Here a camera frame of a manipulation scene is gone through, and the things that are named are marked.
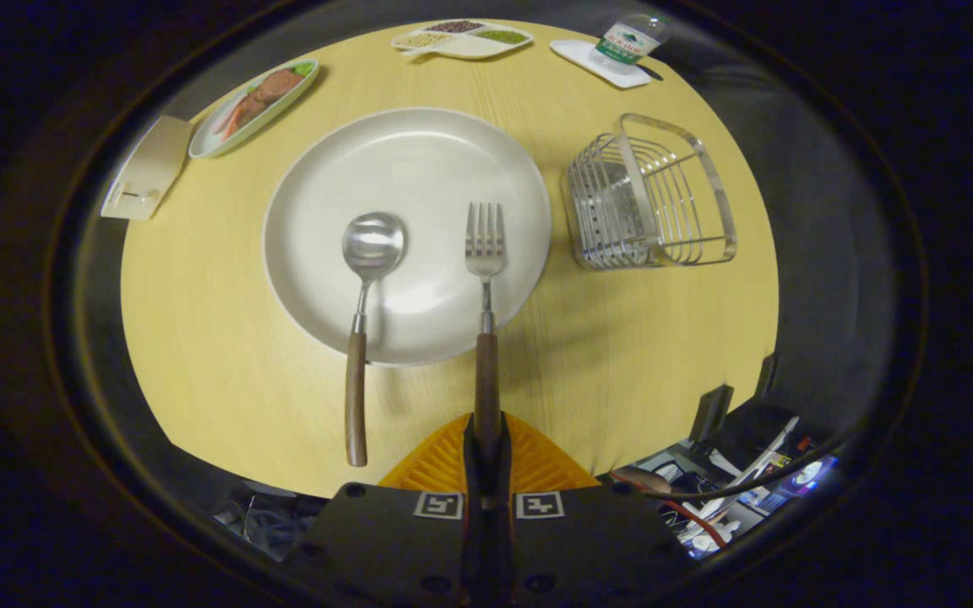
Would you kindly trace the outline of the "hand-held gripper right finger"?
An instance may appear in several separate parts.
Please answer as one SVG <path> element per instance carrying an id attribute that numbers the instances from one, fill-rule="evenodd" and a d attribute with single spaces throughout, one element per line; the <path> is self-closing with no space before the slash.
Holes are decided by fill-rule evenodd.
<path id="1" fill-rule="evenodd" d="M 628 482 L 602 484 L 528 423 L 504 415 L 489 526 L 501 605 L 649 605 L 676 595 L 693 559 Z"/>

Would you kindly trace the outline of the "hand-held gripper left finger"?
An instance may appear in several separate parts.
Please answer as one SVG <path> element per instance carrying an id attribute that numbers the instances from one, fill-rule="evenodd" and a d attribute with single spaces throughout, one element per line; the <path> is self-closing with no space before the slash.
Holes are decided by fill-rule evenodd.
<path id="1" fill-rule="evenodd" d="M 464 415 L 377 485 L 347 482 L 293 551 L 336 605 L 472 605 L 487 573 L 487 467 Z"/>

